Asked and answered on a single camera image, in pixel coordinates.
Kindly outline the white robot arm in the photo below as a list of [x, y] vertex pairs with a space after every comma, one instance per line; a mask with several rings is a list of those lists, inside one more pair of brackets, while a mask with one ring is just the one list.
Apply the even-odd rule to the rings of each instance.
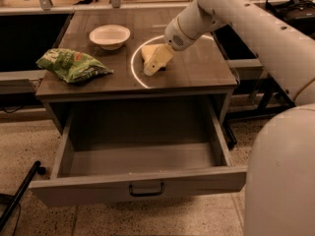
[[229, 24], [294, 105], [260, 131], [248, 162], [244, 236], [315, 236], [315, 41], [250, 0], [195, 0], [166, 27], [170, 50]]

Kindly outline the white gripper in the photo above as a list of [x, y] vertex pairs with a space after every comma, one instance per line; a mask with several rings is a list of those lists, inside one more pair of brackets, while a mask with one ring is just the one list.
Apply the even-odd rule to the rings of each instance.
[[174, 50], [183, 51], [195, 42], [195, 39], [184, 33], [178, 17], [168, 24], [163, 39], [167, 44], [151, 44], [143, 47], [144, 73], [147, 76], [152, 76], [160, 68], [164, 68], [173, 58]]

